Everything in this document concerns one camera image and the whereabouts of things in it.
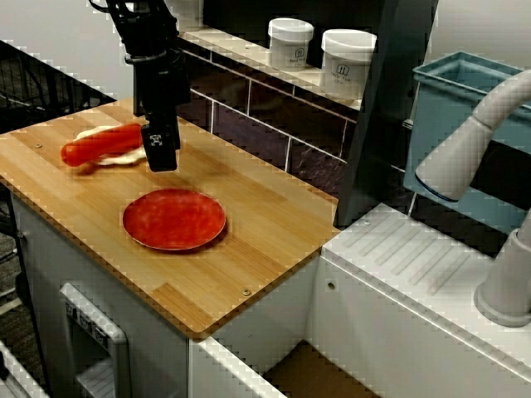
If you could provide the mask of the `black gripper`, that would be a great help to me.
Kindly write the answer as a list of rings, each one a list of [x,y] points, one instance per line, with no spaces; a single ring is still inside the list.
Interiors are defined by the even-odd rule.
[[[185,66],[185,54],[168,49],[164,56],[140,65],[140,101],[144,117],[175,119],[176,108],[190,101],[190,84]],[[141,128],[144,151],[152,172],[172,172],[178,168],[180,149],[178,123],[147,123]]]

